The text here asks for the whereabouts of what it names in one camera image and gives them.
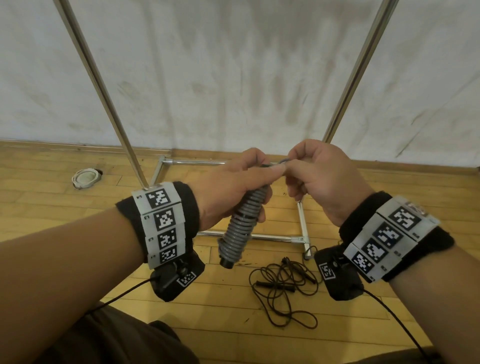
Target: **wall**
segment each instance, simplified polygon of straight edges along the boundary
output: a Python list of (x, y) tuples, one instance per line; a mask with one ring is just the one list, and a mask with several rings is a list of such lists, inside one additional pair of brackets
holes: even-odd
[[(135, 146), (321, 139), (380, 1), (71, 0)], [(480, 3), (399, 2), (334, 143), (480, 165)], [(0, 4), (0, 137), (118, 144), (51, 0)]]

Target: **person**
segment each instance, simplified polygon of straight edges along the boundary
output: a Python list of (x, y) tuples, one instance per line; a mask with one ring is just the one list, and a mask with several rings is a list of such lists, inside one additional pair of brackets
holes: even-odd
[[(339, 227), (374, 193), (336, 146), (305, 140), (288, 157), (285, 164), (255, 168), (269, 161), (252, 148), (191, 182), (199, 229), (230, 215), (247, 190), (283, 175), (291, 197), (310, 194)], [(265, 202), (271, 195), (269, 189)], [(117, 208), (2, 242), (0, 362), (197, 363), (159, 321), (147, 325), (109, 306), (84, 315), (143, 261), (135, 231)], [(480, 358), (479, 281), (480, 263), (454, 246), (427, 255), (390, 284), (443, 360), (468, 364)], [(415, 360), (410, 352), (369, 363)]]

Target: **person's right hand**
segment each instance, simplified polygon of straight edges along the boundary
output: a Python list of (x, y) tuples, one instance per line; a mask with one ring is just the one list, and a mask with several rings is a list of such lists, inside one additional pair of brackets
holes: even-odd
[(337, 226), (375, 192), (337, 146), (306, 139), (290, 150), (288, 158), (288, 195), (299, 201), (308, 193)]

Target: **wooden baseboard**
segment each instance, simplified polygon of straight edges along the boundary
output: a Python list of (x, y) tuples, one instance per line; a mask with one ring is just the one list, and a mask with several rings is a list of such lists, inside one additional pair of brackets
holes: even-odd
[[(83, 151), (97, 153), (124, 153), (121, 146), (92, 146), (85, 144), (63, 144), (48, 142), (28, 142), (17, 140), (2, 140), (0, 146), (15, 148), (32, 148), (38, 150), (66, 150), (66, 151)], [(141, 156), (172, 156), (173, 158), (188, 159), (215, 159), (229, 160), (237, 157), (238, 152), (214, 152), (208, 150), (188, 150), (188, 149), (154, 149), (134, 147), (134, 152)], [(279, 161), (285, 156), (269, 155), (272, 162)], [(479, 175), (478, 168), (469, 167), (450, 167), (450, 166), (434, 166), (426, 164), (413, 163), (393, 163), (379, 162), (371, 160), (354, 160), (357, 168), (369, 170), (391, 170), (405, 172), (422, 172), (422, 173), (441, 173), (441, 174), (463, 174), (463, 175)]]

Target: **metal rack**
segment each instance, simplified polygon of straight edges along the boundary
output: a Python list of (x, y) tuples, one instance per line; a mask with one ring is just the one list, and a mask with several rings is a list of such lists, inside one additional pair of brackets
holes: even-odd
[[(60, 17), (67, 28), (67, 31), (72, 39), (75, 48), (77, 49), (78, 55), (80, 56), (85, 69), (92, 81), (93, 86), (98, 94), (100, 101), (105, 109), (105, 112), (112, 123), (112, 126), (117, 133), (117, 136), (120, 140), (120, 143), (125, 150), (130, 164), (132, 165), (135, 175), (137, 176), (140, 184), (143, 188), (148, 188), (151, 185), (154, 185), (158, 182), (158, 177), (165, 165), (207, 165), (207, 166), (217, 166), (224, 164), (225, 161), (220, 160), (186, 160), (186, 159), (172, 159), (168, 156), (160, 156), (158, 160), (157, 167), (155, 169), (154, 175), (148, 184), (145, 175), (140, 167), (138, 159), (133, 151), (132, 145), (128, 140), (126, 132), (121, 124), (120, 117), (118, 116), (115, 106), (110, 98), (107, 87), (103, 82), (103, 79), (100, 75), (100, 72), (96, 66), (95, 60), (90, 52), (90, 49), (87, 45), (85, 37), (80, 29), (80, 26), (77, 22), (75, 14), (73, 13), (72, 7), (69, 0), (53, 0), (57, 10), (60, 14)], [(372, 58), (373, 53), (384, 33), (384, 30), (393, 14), (393, 11), (398, 3), (398, 0), (383, 0), (378, 9), (377, 15), (370, 27), (370, 31), (363, 43), (363, 47), (360, 51), (360, 54), (355, 62), (355, 66), (350, 74), (348, 82), (344, 88), (342, 96), (337, 103), (335, 112), (328, 124), (327, 130), (325, 131), (323, 141), (325, 143), (330, 143), (335, 135), (335, 132), (347, 110), (347, 107), (357, 89), (357, 86)], [(307, 224), (305, 221), (305, 215), (303, 213), (303, 204), (302, 202), (297, 203), (297, 208), (300, 217), (300, 226), (302, 236), (281, 236), (281, 235), (265, 235), (265, 234), (252, 234), (254, 239), (258, 240), (267, 240), (274, 242), (288, 242), (288, 243), (298, 243), (303, 244), (304, 251), (306, 253), (306, 258), (313, 258), (310, 251), (310, 238), (308, 236)], [(201, 236), (214, 236), (220, 237), (223, 236), (223, 231), (202, 231), (198, 235)]]

